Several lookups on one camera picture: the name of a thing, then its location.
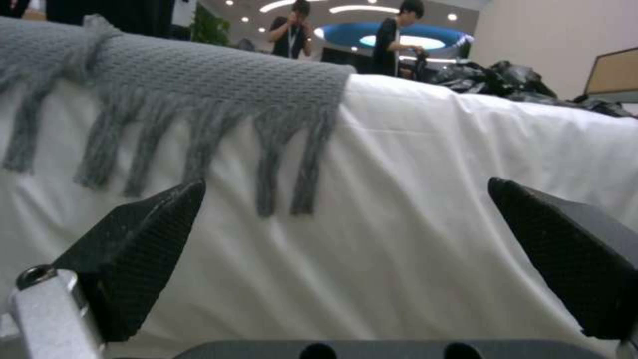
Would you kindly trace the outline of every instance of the knitted fabric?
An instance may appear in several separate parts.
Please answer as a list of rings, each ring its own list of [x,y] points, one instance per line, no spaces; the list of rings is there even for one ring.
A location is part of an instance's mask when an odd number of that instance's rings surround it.
[[[191,128],[184,181],[205,177],[222,137],[252,119],[261,155],[256,206],[274,210],[281,153],[302,128],[306,147],[291,213],[311,213],[318,157],[336,123],[336,109],[353,68],[290,61],[238,50],[122,34],[100,17],[85,28],[0,18],[0,95],[27,84],[5,168],[32,172],[42,100],[60,78],[89,86],[102,102],[75,181],[89,188],[107,184],[119,141],[130,123],[142,132],[124,193],[142,193],[156,148],[177,115]]]

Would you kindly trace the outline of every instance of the white bed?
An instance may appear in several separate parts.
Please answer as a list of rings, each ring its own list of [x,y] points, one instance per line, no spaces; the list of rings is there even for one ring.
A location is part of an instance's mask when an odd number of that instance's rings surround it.
[[[13,99],[19,94],[12,94]],[[0,151],[15,101],[0,99]],[[114,206],[135,149],[126,132],[108,189],[72,181],[98,104],[60,82],[44,105],[35,173],[0,171],[0,297]],[[115,353],[170,356],[219,339],[554,339],[610,355],[546,288],[487,194],[491,176],[594,204],[638,231],[638,121],[353,75],[321,160],[315,214],[291,217],[304,141],[258,218],[258,146],[244,122],[209,169],[192,235],[140,334]],[[145,195],[178,184],[183,121],[160,144]]]

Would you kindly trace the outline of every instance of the screw hole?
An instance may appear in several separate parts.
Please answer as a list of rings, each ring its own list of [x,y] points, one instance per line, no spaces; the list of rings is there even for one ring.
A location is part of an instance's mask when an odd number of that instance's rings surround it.
[[[452,343],[445,348],[445,359],[483,359],[474,347],[465,343]]]
[[[56,269],[49,264],[35,266],[23,271],[16,281],[19,290],[26,289],[45,280],[51,279],[57,275]]]
[[[337,359],[337,353],[326,344],[315,343],[304,348],[299,359]]]

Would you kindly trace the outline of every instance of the dark hair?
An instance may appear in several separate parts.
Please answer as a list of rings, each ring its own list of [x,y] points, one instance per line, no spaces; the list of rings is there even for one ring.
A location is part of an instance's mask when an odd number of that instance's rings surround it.
[[[421,0],[405,0],[399,9],[399,13],[416,13],[417,19],[421,19],[425,12]]]
[[[296,0],[292,5],[292,11],[308,16],[310,14],[310,3],[306,0]]]

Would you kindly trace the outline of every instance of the black plastic bag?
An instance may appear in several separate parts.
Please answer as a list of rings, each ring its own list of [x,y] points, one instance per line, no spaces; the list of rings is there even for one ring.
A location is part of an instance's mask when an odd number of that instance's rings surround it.
[[[614,117],[632,117],[618,103],[594,100],[587,96],[580,96],[574,101],[560,100],[543,83],[540,74],[530,67],[513,65],[509,61],[500,61],[490,68],[476,63],[456,64],[432,73],[427,68],[425,57],[419,57],[415,78],[428,84],[445,86],[457,93],[494,95],[518,102],[584,109]]]

